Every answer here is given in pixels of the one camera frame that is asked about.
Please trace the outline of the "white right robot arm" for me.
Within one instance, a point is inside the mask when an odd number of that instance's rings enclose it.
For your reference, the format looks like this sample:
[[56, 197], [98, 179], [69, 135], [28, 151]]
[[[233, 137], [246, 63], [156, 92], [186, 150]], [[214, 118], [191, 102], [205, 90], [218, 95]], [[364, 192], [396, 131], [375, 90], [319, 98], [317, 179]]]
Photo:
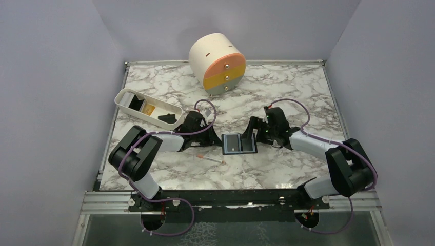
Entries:
[[301, 151], [327, 163], [328, 175], [298, 186], [296, 202], [301, 208], [311, 207], [317, 198], [323, 196], [350, 197], [375, 184], [377, 173], [356, 139], [343, 142], [322, 140], [303, 132], [300, 127], [291, 127], [281, 108], [264, 109], [265, 119], [252, 116], [242, 139], [255, 136], [257, 142], [277, 143], [281, 148]]

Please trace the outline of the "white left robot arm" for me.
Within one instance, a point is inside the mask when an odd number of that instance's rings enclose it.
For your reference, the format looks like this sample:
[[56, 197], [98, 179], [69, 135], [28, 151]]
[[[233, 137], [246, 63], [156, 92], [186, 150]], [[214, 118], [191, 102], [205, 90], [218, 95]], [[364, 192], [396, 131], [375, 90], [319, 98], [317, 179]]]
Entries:
[[150, 167], [158, 152], [182, 152], [187, 148], [219, 146], [221, 140], [201, 113], [190, 111], [174, 134], [152, 134], [140, 126], [133, 126], [111, 151], [108, 162], [121, 176], [131, 181], [142, 196], [148, 210], [161, 205], [160, 186], [154, 181]]

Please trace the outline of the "black card holder wallet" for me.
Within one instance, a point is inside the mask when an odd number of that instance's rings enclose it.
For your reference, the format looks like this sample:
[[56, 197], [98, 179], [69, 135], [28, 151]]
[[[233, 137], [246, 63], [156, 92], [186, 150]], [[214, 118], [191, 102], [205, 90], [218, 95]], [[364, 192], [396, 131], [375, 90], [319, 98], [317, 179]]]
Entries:
[[222, 134], [223, 155], [255, 154], [258, 152], [255, 134]]

